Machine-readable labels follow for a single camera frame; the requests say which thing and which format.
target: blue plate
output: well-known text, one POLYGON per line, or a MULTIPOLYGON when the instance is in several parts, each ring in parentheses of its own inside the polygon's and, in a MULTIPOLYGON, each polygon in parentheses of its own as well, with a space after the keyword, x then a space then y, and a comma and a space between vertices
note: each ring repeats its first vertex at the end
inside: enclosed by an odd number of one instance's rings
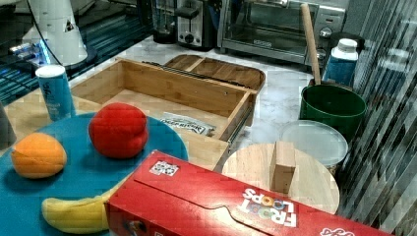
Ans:
MULTIPOLYGON (((11 149, 0 157, 0 235, 65 235, 49 226, 41 214, 47 198, 92 198, 112 188, 135 170, 154 150, 188 160, 181 138, 168 126, 148 118, 149 140, 131 159, 112 159, 99 154, 88 133, 94 113, 54 122, 38 130, 55 137, 68 155, 63 171, 53 177, 30 180, 13 168, 11 149)), ((109 235, 108 231, 96 235, 109 235)))

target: banana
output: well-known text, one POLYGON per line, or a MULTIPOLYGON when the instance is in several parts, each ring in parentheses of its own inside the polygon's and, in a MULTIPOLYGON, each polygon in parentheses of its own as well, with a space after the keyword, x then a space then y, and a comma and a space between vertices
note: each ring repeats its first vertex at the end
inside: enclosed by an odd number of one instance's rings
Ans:
POLYGON ((124 178, 113 188, 95 196, 76 201, 45 199, 42 215, 52 227, 73 234, 90 234, 108 229, 104 203, 128 178, 124 178))

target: green pot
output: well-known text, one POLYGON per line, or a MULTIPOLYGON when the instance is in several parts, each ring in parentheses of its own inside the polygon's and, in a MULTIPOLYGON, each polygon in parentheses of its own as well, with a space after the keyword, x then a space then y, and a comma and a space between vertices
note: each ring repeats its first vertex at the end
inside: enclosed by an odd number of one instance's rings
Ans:
POLYGON ((365 101, 355 92, 338 86, 311 86, 302 91, 300 120, 332 126, 349 143, 366 112, 365 101))

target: froot loops box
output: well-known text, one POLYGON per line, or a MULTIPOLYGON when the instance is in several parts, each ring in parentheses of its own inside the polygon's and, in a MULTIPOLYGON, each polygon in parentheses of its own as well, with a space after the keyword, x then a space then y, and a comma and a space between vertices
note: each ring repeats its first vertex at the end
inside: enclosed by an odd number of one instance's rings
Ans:
POLYGON ((112 235, 389 235, 157 150, 105 206, 112 235))

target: wooden handle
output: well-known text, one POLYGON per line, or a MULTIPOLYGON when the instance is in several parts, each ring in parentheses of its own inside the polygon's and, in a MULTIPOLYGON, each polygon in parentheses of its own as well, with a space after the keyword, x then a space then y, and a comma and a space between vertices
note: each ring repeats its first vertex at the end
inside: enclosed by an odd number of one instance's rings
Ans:
POLYGON ((320 76, 319 61, 317 59, 316 42, 313 35, 313 25, 310 16, 310 8, 307 3, 301 4, 301 13, 303 15, 304 32, 306 33, 307 49, 310 54, 310 61, 312 63, 313 77, 316 85, 322 83, 320 76))

